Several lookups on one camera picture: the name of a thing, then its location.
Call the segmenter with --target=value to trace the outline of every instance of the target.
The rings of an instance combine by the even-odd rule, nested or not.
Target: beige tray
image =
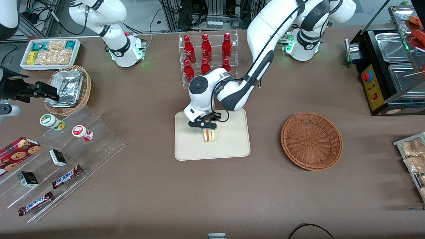
[[[224,110],[217,112],[222,113],[223,120],[226,119]],[[251,147],[246,119],[244,109],[230,112],[227,122],[216,122],[215,141],[205,143],[204,130],[189,127],[186,115],[178,112],[174,120],[174,156],[180,161],[248,156]]]

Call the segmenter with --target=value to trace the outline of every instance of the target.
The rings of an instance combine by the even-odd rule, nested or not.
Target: red cookie box
[[[19,137],[0,150],[0,176],[41,149],[37,141]]]

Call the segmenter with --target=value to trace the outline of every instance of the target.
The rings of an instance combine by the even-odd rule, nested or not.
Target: small round container
[[[62,130],[65,127],[65,122],[60,119],[57,119],[52,114],[44,114],[40,118],[40,124],[46,126],[47,128],[52,128],[56,131]]]
[[[72,135],[77,138],[82,138],[85,141],[90,141],[93,139],[93,132],[89,131],[86,127],[82,125],[77,125],[72,129]]]

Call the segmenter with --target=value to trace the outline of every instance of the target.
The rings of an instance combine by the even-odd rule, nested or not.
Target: small black box
[[[53,160],[53,163],[60,167],[65,167],[67,162],[62,152],[57,149],[52,149],[49,151],[50,157]]]
[[[37,179],[32,172],[21,171],[18,173],[18,178],[24,187],[34,188],[38,185]]]

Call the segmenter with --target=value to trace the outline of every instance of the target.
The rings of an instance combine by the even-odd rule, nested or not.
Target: red switch
[[[369,78],[370,78],[371,76],[370,76],[370,74],[369,73],[364,73],[363,75],[362,75],[362,79],[364,80],[364,81],[367,81],[367,80],[369,80]]]

